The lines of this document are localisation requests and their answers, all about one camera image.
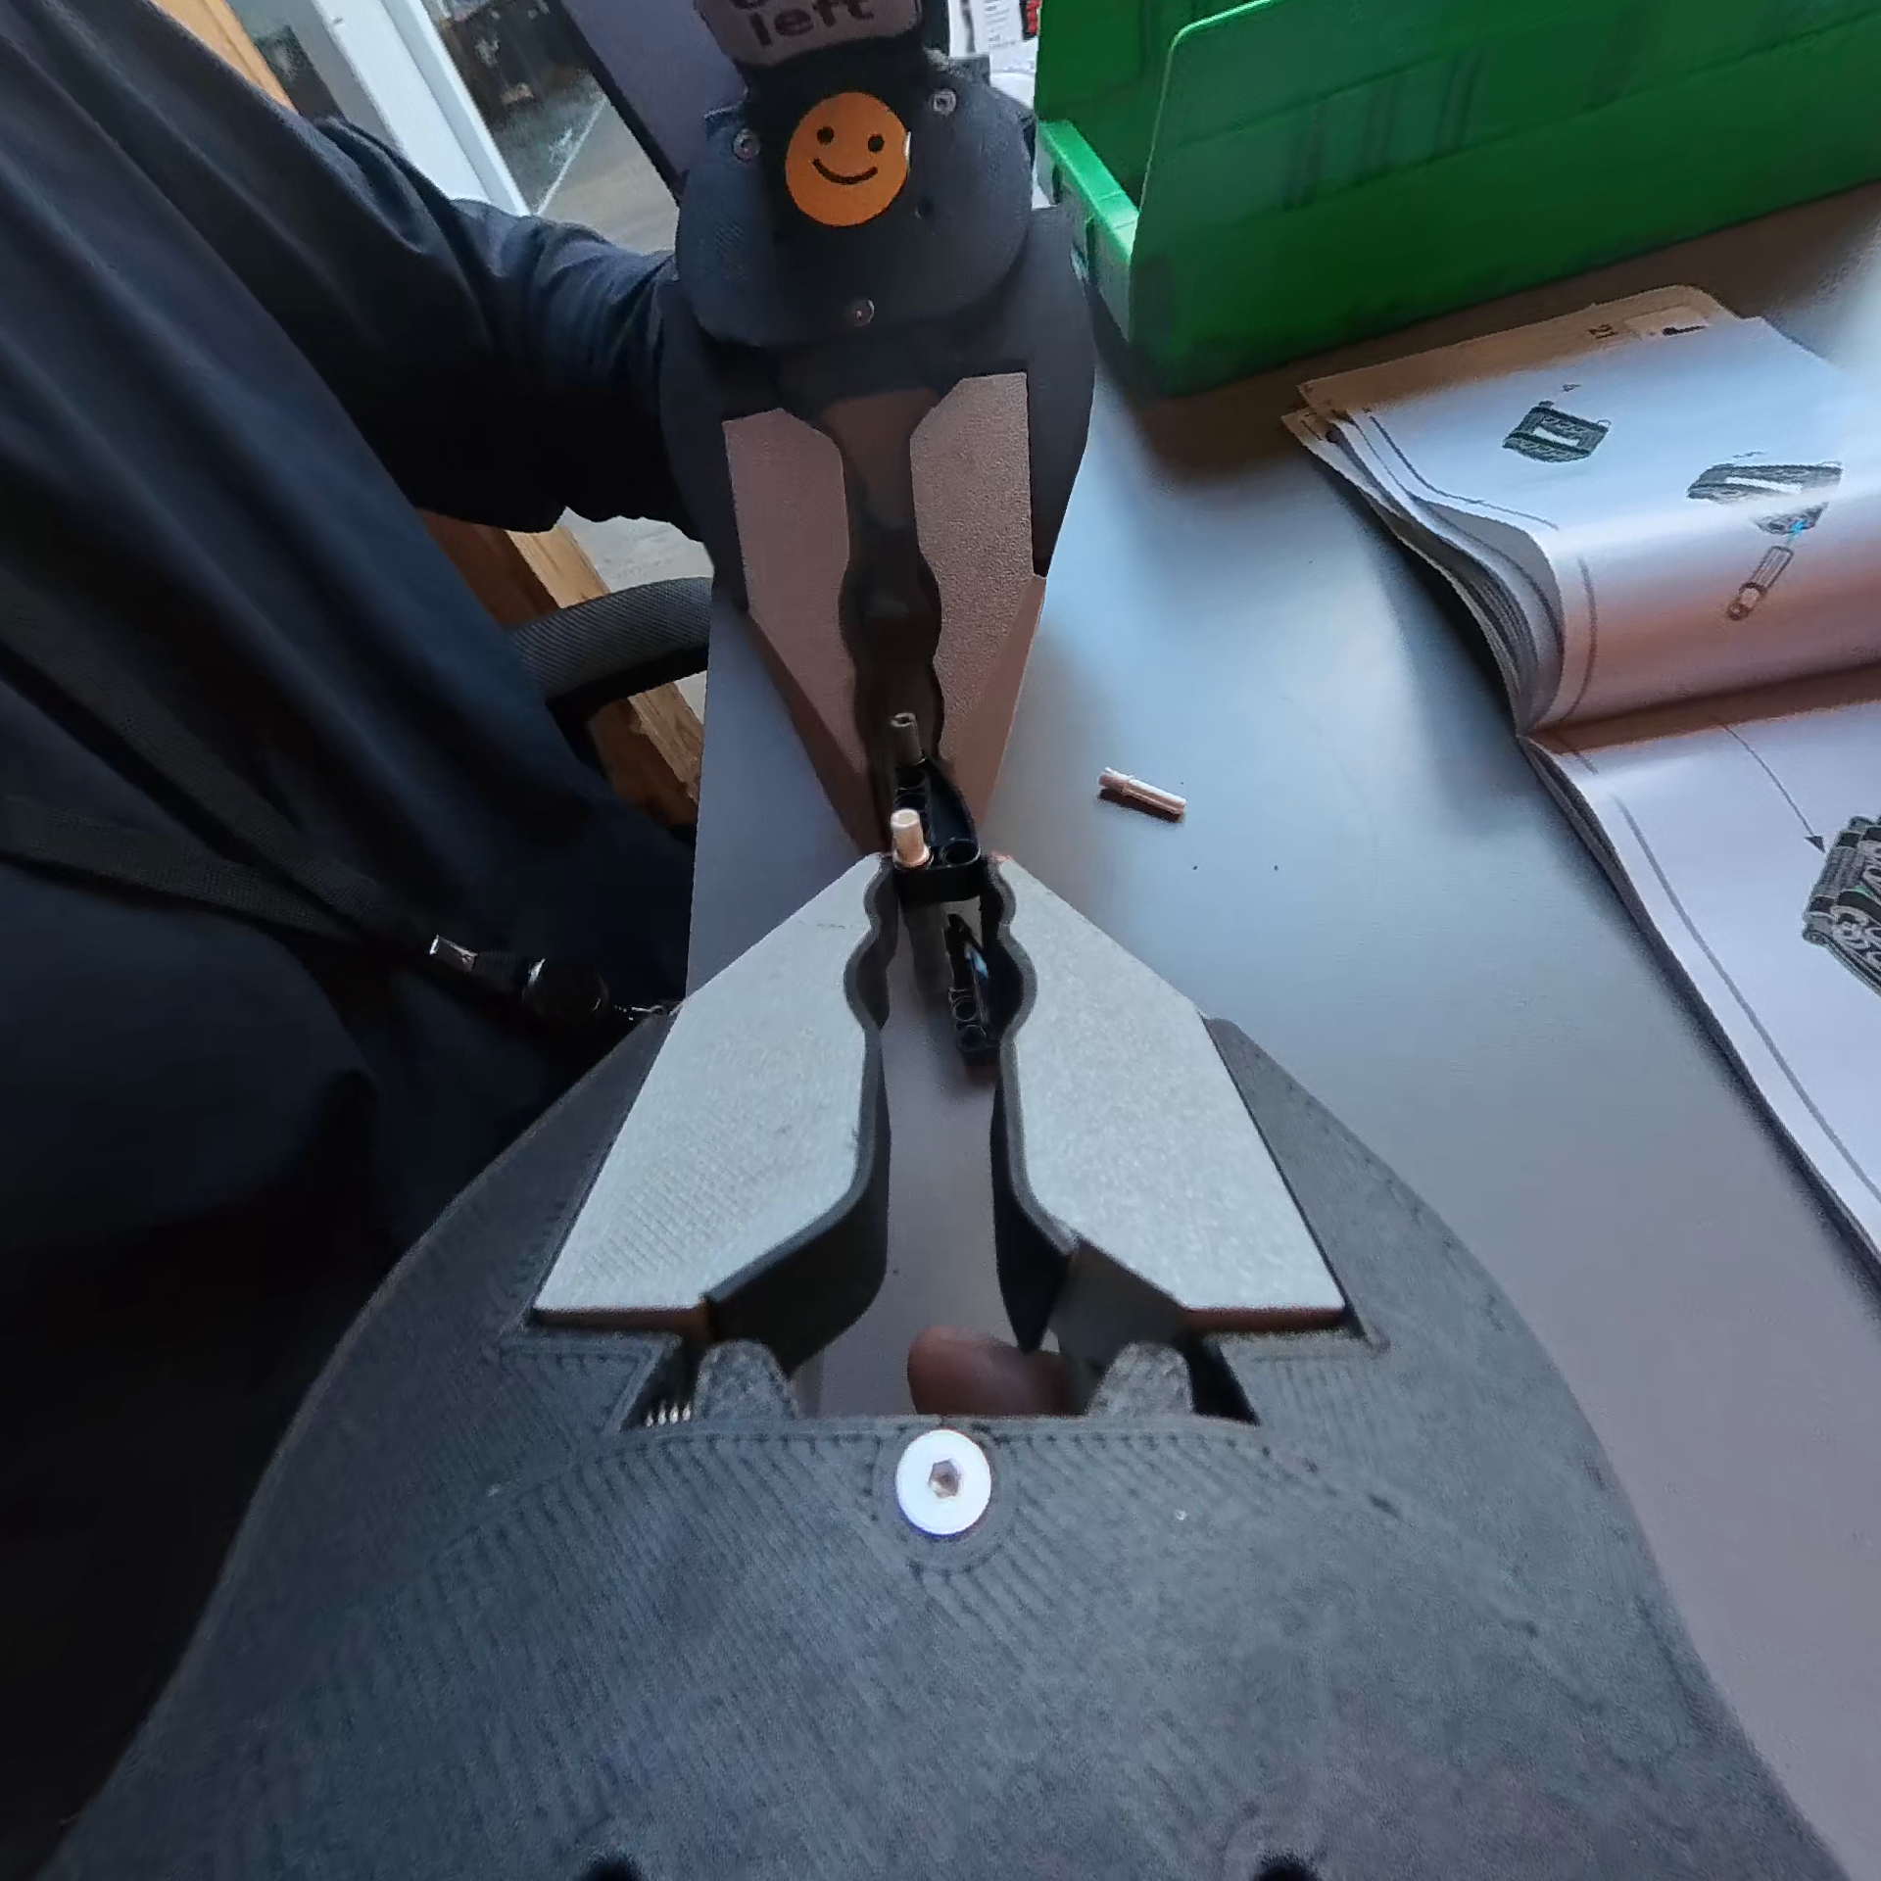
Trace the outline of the lego instruction booklet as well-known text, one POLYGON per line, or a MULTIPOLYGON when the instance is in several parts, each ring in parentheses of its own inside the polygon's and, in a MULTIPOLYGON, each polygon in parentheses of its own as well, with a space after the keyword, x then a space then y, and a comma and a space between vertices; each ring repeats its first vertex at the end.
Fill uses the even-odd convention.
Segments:
POLYGON ((1875 388, 1693 285, 1300 384, 1528 760, 1877 1249, 1875 388))

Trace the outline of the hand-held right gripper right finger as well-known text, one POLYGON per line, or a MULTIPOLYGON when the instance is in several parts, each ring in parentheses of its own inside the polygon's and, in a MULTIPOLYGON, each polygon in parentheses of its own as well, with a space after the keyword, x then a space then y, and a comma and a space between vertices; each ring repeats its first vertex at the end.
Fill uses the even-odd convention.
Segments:
POLYGON ((995 1255, 1017 1341, 1063 1353, 1348 1318, 1204 1012, 1017 863, 991 863, 1017 1008, 995 1095, 995 1255))

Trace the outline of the green plastic bin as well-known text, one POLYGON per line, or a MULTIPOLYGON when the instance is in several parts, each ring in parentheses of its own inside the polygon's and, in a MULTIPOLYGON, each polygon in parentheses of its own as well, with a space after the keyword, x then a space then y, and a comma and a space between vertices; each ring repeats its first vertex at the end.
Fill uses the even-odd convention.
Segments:
POLYGON ((1847 190, 1875 1, 1044 4, 1039 172, 1161 392, 1847 190))

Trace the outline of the person's dark clothed body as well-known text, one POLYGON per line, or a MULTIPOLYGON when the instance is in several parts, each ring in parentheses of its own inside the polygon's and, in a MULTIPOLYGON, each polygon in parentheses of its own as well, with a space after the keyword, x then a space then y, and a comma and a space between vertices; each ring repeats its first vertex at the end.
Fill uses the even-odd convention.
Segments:
MULTIPOLYGON (((297 342, 319 124, 155 4, 4 4, 2 111, 4 620, 127 675, 422 939, 674 1000, 687 850, 578 758, 297 342)), ((2 939, 4 1875, 33 1875, 350 1322, 607 1039, 13 858, 2 939)))

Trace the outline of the person's right hand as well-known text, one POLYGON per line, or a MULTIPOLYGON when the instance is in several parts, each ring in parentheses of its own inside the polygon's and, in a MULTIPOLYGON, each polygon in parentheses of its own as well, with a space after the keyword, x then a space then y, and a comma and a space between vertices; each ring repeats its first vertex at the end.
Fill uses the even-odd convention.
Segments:
POLYGON ((1059 1353, 1017 1349, 990 1331, 927 1326, 906 1348, 915 1411, 940 1419, 1040 1419, 1075 1410, 1059 1353))

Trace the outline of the person's left forearm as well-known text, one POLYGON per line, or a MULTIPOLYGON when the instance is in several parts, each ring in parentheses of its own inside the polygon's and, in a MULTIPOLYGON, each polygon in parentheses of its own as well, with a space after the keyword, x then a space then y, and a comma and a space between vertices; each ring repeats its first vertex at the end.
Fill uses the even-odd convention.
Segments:
POLYGON ((583 223, 454 200, 339 124, 293 335, 422 509, 516 530, 657 521, 699 537, 659 415, 674 264, 583 223))

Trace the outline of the glass door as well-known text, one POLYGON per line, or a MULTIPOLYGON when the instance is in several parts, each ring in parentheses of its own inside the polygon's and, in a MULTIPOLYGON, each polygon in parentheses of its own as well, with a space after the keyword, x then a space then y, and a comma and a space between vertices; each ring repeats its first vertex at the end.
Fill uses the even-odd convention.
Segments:
POLYGON ((550 1, 232 1, 290 103, 447 196, 669 250, 678 209, 550 1))

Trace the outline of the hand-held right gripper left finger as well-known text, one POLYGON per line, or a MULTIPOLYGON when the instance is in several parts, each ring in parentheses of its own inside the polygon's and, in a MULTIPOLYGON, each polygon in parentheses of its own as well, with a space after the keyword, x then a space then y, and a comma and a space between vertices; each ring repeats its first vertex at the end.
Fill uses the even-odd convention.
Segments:
POLYGON ((786 1374, 857 1322, 887 1272, 894 947, 889 863, 864 858, 682 1000, 538 1322, 757 1341, 786 1374))

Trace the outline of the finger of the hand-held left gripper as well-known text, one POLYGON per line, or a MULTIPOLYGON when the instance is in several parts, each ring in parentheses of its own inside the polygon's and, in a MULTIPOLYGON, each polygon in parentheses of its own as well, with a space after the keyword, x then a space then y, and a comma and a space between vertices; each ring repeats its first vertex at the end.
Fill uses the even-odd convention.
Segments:
POLYGON ((855 845, 887 848, 892 760, 882 652, 853 559, 905 521, 905 410, 764 410, 721 421, 745 611, 767 673, 855 845))
POLYGON ((934 601, 933 649, 896 678, 974 816, 983 816, 1013 731, 1044 608, 1036 568, 1026 374, 959 380, 911 402, 905 438, 906 528, 934 601))

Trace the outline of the black lego piece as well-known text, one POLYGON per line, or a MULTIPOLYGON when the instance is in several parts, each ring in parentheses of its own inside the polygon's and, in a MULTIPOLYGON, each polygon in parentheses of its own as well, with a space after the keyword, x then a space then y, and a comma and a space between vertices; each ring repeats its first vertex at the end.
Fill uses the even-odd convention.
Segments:
POLYGON ((920 807, 927 825, 927 867, 901 870, 889 850, 915 990, 927 1014, 946 1023, 959 1057, 968 1066, 991 1066, 1022 1004, 1022 973, 1004 946, 1000 883, 974 814, 946 767, 927 755, 915 714, 889 715, 887 758, 889 814, 920 807))

